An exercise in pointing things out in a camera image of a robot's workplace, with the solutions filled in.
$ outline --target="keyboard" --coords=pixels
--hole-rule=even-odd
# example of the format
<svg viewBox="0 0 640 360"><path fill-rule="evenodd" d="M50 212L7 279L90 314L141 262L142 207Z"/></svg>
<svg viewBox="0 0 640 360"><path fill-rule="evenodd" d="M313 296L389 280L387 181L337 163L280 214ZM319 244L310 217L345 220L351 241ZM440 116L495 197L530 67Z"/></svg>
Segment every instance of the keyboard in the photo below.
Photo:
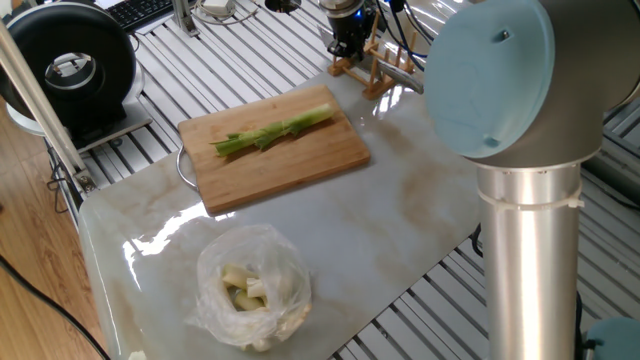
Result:
<svg viewBox="0 0 640 360"><path fill-rule="evenodd" d="M127 33L132 33L171 11L171 0L124 0L107 9Z"/></svg>

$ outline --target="metal pole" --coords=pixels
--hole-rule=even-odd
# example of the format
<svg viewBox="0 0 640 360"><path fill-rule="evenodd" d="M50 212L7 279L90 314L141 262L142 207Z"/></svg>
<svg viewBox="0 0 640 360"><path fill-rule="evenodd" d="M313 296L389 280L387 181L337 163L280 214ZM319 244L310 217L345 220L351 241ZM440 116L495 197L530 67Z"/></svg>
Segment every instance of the metal pole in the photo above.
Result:
<svg viewBox="0 0 640 360"><path fill-rule="evenodd" d="M491 360L573 359L579 164L481 167Z"/></svg>
<svg viewBox="0 0 640 360"><path fill-rule="evenodd" d="M45 136L60 157L60 161L85 191L95 189L95 184L64 130L49 100L40 88L18 46L4 24L0 24L0 65L18 90L23 101L40 124Z"/></svg>
<svg viewBox="0 0 640 360"><path fill-rule="evenodd" d="M171 3L173 4L174 20L178 26L192 37L200 35L191 16L189 0L171 0Z"/></svg>

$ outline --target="plastic bag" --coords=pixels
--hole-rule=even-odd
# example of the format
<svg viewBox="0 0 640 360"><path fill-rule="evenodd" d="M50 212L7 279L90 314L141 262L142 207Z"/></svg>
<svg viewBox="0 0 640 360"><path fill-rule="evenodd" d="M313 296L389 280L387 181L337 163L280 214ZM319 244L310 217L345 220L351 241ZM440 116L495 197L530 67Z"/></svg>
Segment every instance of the plastic bag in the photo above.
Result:
<svg viewBox="0 0 640 360"><path fill-rule="evenodd" d="M269 311L235 309L222 282L227 264L258 274ZM187 321L209 330L220 342L267 350L288 339L311 309L309 271L298 250L271 225L224 233L202 251L197 268L200 298Z"/></svg>

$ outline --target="wooden stand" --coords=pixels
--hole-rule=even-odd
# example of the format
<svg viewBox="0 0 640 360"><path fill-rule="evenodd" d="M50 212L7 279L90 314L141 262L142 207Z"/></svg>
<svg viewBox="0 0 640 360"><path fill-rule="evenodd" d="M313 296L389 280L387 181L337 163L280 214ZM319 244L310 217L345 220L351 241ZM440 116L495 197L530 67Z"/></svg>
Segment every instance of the wooden stand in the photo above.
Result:
<svg viewBox="0 0 640 360"><path fill-rule="evenodd" d="M352 78L361 82L366 88L362 91L362 96L364 96L367 100L374 100L379 98L382 94L387 92L387 90L391 89L396 85L395 80L391 79L388 75L382 75L381 79L376 80L376 73L378 70L378 61L384 61L386 63L392 64L393 66L402 69L409 74L413 74L414 65L413 62L408 58L402 63L402 47L398 47L398 51L395 54L395 58L393 63L389 60L390 51L387 49L384 52L384 55L378 52L379 43L376 41L376 30L378 29L378 21L380 20L380 12L376 11L376 18L373 21L373 28L371 29L371 38L364 45L364 53L367 55L371 55L374 57L373 63L371 64L371 76L369 79L364 79L358 74L354 73L351 68L355 65L353 60L350 58L342 58L337 59L335 56L333 57L333 64L329 66L327 72L332 76L342 75L342 73L346 73ZM411 42L409 44L409 49L413 51L413 47L416 44L416 38L418 33L416 31L411 35Z"/></svg>

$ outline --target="leek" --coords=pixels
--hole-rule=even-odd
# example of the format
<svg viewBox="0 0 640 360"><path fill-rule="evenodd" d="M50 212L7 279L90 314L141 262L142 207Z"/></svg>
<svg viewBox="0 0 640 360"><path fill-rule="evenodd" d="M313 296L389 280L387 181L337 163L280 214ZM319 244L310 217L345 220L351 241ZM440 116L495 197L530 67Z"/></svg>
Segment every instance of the leek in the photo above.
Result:
<svg viewBox="0 0 640 360"><path fill-rule="evenodd" d="M216 154L220 157L225 157L251 145L264 150L273 140L287 134L298 136L302 130L331 118L333 113L331 105L324 104L287 120L271 123L259 130L228 134L227 140L211 144L215 145Z"/></svg>

